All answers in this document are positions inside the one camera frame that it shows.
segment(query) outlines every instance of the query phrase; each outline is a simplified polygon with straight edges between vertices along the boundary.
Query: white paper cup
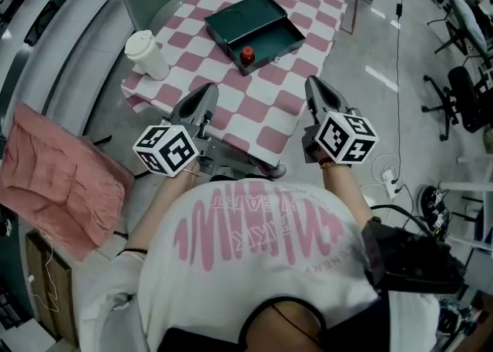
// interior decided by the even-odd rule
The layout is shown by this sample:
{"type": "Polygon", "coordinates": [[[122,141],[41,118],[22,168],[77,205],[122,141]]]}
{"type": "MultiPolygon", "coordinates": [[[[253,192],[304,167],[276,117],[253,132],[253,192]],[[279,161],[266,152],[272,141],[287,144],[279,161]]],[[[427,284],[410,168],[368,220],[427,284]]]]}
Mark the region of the white paper cup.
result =
{"type": "Polygon", "coordinates": [[[150,30],[132,34],[125,44],[125,54],[157,81],[165,79],[169,74],[169,65],[150,30]]]}

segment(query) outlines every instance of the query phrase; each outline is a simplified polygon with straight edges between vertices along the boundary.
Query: pink towel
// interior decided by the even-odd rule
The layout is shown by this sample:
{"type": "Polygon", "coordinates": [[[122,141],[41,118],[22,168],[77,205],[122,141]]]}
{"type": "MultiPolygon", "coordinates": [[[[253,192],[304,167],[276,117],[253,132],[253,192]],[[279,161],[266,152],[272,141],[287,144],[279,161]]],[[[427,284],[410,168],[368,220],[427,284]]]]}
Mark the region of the pink towel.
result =
{"type": "Polygon", "coordinates": [[[15,109],[0,173],[0,203],[77,260],[112,235],[133,184],[93,144],[24,104],[15,109]]]}

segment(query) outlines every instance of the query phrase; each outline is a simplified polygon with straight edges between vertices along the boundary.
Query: concrete floor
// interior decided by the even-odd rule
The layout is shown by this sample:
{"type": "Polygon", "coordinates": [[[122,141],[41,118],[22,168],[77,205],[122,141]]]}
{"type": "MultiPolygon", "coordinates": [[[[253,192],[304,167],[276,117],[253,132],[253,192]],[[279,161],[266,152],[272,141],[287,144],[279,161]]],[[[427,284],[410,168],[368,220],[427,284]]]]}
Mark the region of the concrete floor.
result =
{"type": "MultiPolygon", "coordinates": [[[[321,78],[342,92],[350,105],[359,108],[377,130],[381,138],[378,147],[365,164],[355,166],[353,171],[358,182],[364,185],[362,189],[366,196],[376,203],[389,203],[384,189],[375,186],[377,181],[372,176],[372,165],[379,155],[398,154],[398,29],[395,9],[400,0],[374,0],[373,5],[361,0],[358,3],[356,0],[346,1],[347,14],[342,28],[348,32],[341,30],[337,33],[334,48],[325,61],[321,78]]],[[[443,115],[421,113],[421,105],[438,104],[434,90],[423,83],[423,75],[432,76],[440,86],[447,85],[448,71],[464,61],[464,56],[454,46],[437,55],[433,53],[448,39],[448,33],[443,22],[431,26],[426,26],[426,22],[443,16],[444,12],[430,0],[404,0],[404,14],[399,22],[401,34],[398,86],[402,162],[399,185],[403,182],[407,185],[414,201],[423,185],[437,185],[448,179],[481,178],[481,171],[484,170],[484,165],[479,165],[478,170],[466,169],[459,167],[455,161],[458,156],[485,153],[482,131],[470,134],[461,125],[452,126],[450,139],[440,142],[438,136],[444,130],[443,115]]],[[[160,114],[155,109],[146,109],[135,114],[127,105],[119,86],[130,66],[124,56],[120,57],[99,96],[86,133],[93,140],[112,134],[113,141],[105,144],[102,149],[134,173],[139,173],[143,171],[143,166],[133,155],[131,146],[149,124],[159,122],[160,114]]],[[[471,71],[473,80],[477,81],[477,68],[471,64],[471,60],[466,67],[471,71]]],[[[322,186],[320,169],[304,163],[300,144],[303,129],[310,124],[312,121],[306,112],[283,154],[283,163],[288,168],[283,180],[322,186]]],[[[379,158],[373,166],[377,178],[380,178],[386,166],[397,165],[398,161],[394,157],[385,156],[379,158]]],[[[147,176],[136,181],[124,210],[123,228],[133,229],[161,182],[162,178],[158,176],[147,176]]],[[[405,189],[394,199],[394,203],[411,210],[411,198],[405,189]]],[[[464,209],[460,193],[451,192],[446,203],[454,210],[464,209]]],[[[382,212],[379,215],[386,223],[394,226],[402,226],[405,221],[397,213],[382,212]]],[[[458,234],[471,233],[466,226],[461,221],[453,220],[451,229],[458,234]]],[[[410,223],[407,228],[418,231],[410,223]]],[[[459,259],[465,261],[470,248],[454,243],[453,250],[459,259]]]]}

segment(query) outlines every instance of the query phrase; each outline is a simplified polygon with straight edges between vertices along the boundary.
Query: office chair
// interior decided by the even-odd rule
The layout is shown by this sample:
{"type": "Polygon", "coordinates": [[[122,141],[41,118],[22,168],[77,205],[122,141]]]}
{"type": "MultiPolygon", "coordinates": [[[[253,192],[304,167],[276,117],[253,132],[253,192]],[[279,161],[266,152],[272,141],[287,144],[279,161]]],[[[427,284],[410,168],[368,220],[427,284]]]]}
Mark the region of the office chair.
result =
{"type": "Polygon", "coordinates": [[[482,79],[473,85],[465,67],[456,67],[448,73],[451,89],[444,87],[441,90],[428,75],[425,75],[423,80],[433,85],[438,97],[440,97],[441,106],[433,108],[422,106],[421,111],[443,110],[445,113],[445,134],[440,134],[440,141],[448,140],[450,123],[452,125],[459,123],[456,114],[461,114],[463,127],[471,133],[477,132],[481,127],[493,122],[493,113],[491,112],[493,109],[493,90],[481,92],[481,87],[485,87],[485,81],[482,79]]]}

